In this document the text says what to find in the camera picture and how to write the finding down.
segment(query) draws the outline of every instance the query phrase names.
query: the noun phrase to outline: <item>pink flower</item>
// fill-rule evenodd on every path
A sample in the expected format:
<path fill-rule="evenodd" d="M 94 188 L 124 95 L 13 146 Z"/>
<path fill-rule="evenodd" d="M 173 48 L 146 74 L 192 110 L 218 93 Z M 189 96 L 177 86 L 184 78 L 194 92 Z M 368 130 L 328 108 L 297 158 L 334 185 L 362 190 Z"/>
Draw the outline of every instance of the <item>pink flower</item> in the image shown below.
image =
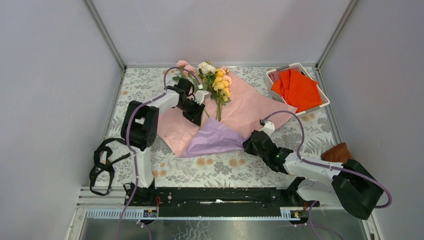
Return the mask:
<path fill-rule="evenodd" d="M 228 81 L 229 85 L 231 85 L 231 83 L 233 82 L 233 81 L 231 80 L 231 77 L 229 77 L 228 75 L 223 76 L 223 77 L 222 77 L 222 80 L 223 80 L 223 81 L 224 81 L 224 80 Z"/>
<path fill-rule="evenodd" d="M 186 65 L 186 66 L 184 67 L 184 69 L 187 69 L 187 70 L 188 70 L 188 71 L 190 71 L 192 74 L 194 74 L 194 73 L 195 73 L 195 71 L 196 71 L 195 67 L 194 67 L 194 66 L 192 66 L 192 65 L 190 65 L 190 64 Z M 184 73 L 184 76 L 186 76 L 186 77 L 188 77 L 188 76 L 189 76 L 189 73 L 188 73 L 187 71 L 184 71 L 183 73 Z"/>
<path fill-rule="evenodd" d="M 184 60 L 179 60 L 179 61 L 176 62 L 176 65 L 178 67 L 184 68 L 185 66 L 189 65 L 189 63 L 187 61 L 184 61 Z"/>

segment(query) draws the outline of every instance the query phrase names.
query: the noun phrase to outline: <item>plastic laundry basket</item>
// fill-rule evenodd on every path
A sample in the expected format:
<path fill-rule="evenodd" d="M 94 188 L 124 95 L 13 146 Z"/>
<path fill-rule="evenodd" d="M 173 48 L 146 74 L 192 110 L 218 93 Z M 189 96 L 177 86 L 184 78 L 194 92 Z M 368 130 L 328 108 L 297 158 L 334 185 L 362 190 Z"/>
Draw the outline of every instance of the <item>plastic laundry basket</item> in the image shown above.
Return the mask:
<path fill-rule="evenodd" d="M 286 70 L 286 69 L 293 69 L 293 70 L 296 70 L 296 71 L 298 71 L 298 72 L 300 72 L 300 73 L 302 73 L 303 75 L 305 75 L 305 76 L 307 76 L 308 78 L 310 78 L 310 79 L 313 79 L 310 75 L 309 75 L 309 73 L 305 70 L 305 68 L 300 64 L 300 63 L 298 63 L 298 62 L 296 62 L 296 63 L 292 63 L 292 64 L 290 64 L 290 65 L 287 65 L 287 66 L 282 66 L 282 67 L 279 67 L 279 68 L 277 68 L 277 69 L 271 69 L 271 70 L 269 70 L 269 71 L 267 71 L 266 72 L 266 78 L 265 78 L 265 85 L 266 85 L 266 87 L 269 89 L 269 92 L 271 92 L 271 95 L 272 95 L 272 97 L 275 99 L 275 100 L 277 100 L 277 101 L 279 101 L 279 102 L 282 102 L 282 103 L 287 103 L 285 100 L 284 100 L 284 98 L 283 97 L 281 97 L 278 93 L 276 93 L 275 91 L 273 91 L 273 90 L 271 90 L 271 88 L 273 87 L 273 84 L 274 84 L 274 82 L 271 80 L 271 78 L 270 78 L 270 73 L 272 73 L 272 72 L 275 72 L 275 71 L 283 71 L 283 70 Z M 318 88 L 318 91 L 319 91 L 319 95 L 321 96 L 321 100 L 322 100 L 322 104 L 321 105 L 319 105 L 319 106 L 316 106 L 316 107 L 313 107 L 313 108 L 310 108 L 310 109 L 308 109 L 308 110 L 305 110 L 305 111 L 300 111 L 300 112 L 298 112 L 298 113 L 296 113 L 296 115 L 298 116 L 298 117 L 300 117 L 300 116 L 304 116 L 304 115 L 307 115 L 307 114 L 310 114 L 310 113 L 312 113 L 312 112 L 314 112 L 314 111 L 316 111 L 316 110 L 318 110 L 318 109 L 320 109 L 320 108 L 323 108 L 323 107 L 325 107 L 325 106 L 327 106 L 327 105 L 329 105 L 330 104 L 330 100 L 329 100 L 329 98 L 323 93 L 323 91 L 321 90 L 321 88 L 317 85 L 316 86 L 317 88 Z"/>

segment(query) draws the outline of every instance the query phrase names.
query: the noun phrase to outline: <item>white flower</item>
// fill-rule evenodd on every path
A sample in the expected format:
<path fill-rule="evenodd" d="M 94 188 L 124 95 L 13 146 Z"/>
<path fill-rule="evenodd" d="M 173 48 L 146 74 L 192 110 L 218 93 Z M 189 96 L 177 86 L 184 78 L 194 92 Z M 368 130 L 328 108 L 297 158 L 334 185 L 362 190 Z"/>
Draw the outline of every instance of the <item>white flower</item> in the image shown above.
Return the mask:
<path fill-rule="evenodd" d="M 215 73 L 215 71 L 217 70 L 214 66 L 208 64 L 207 62 L 202 62 L 198 65 L 198 67 L 201 69 L 201 72 L 203 74 L 207 74 L 209 72 L 211 73 Z"/>

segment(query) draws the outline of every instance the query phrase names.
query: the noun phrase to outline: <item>orange cloth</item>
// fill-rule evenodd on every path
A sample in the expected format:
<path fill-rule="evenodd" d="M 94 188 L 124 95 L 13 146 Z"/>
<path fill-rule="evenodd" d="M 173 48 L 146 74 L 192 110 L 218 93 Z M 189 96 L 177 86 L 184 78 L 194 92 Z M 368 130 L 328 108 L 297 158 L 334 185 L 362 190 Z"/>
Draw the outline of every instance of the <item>orange cloth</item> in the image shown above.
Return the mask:
<path fill-rule="evenodd" d="M 280 77 L 271 90 L 282 96 L 287 104 L 297 107 L 296 113 L 323 104 L 316 81 L 292 69 L 282 71 Z"/>

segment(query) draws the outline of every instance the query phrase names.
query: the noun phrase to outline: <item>floral tablecloth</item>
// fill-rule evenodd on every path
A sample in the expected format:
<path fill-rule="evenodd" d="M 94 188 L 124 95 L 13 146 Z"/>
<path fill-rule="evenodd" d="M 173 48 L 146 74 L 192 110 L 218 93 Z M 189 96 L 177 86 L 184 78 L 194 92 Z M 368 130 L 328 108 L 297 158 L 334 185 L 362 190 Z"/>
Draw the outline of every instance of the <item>floral tablecloth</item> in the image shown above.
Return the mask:
<path fill-rule="evenodd" d="M 132 100 L 143 102 L 163 90 L 163 76 L 167 68 L 128 68 L 122 83 L 113 118 L 109 125 L 108 138 L 120 138 L 120 130 L 128 103 Z M 231 67 L 241 79 L 251 84 L 264 96 L 271 98 L 265 86 L 265 72 L 268 67 Z M 305 67 L 315 76 L 312 67 Z M 168 84 L 173 85 L 168 77 Z M 334 145 L 330 122 L 324 109 L 319 109 L 302 117 L 305 129 L 305 143 L 302 153 L 306 157 L 319 158 L 321 153 Z M 289 120 L 271 136 L 277 146 L 295 150 L 301 140 L 299 124 Z M 202 157 L 178 158 L 158 136 L 151 147 L 151 168 L 157 187 L 288 187 L 294 176 L 270 170 L 257 156 L 242 150 L 213 154 Z M 132 158 L 116 164 L 113 187 L 121 187 L 134 178 L 131 169 Z M 106 187 L 109 174 L 103 172 L 96 186 Z"/>

